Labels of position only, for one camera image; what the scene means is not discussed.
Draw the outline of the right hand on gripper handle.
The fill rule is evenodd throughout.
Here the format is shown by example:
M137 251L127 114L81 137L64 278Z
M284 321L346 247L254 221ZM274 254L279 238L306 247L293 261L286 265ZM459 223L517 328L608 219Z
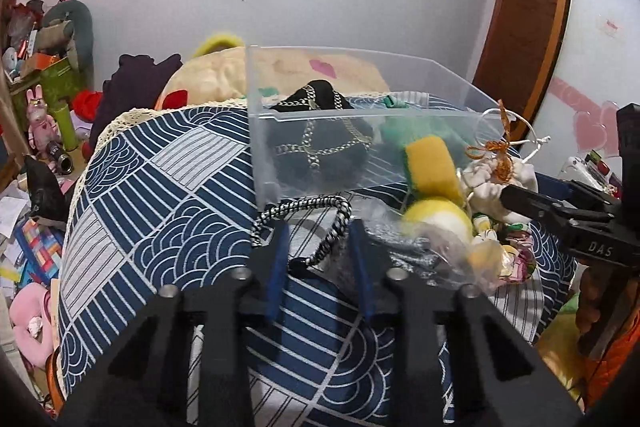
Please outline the right hand on gripper handle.
M608 287L608 280L612 274L612 269L601 263L593 263L585 269L580 279L580 295L578 308L575 317L575 324L579 335L586 335L591 327L600 320L600 301ZM625 301L628 305L634 305L630 311L625 325L620 330L618 339L624 338L636 340L639 322L639 297L637 296L639 287L638 279L630 279L627 282L625 291Z

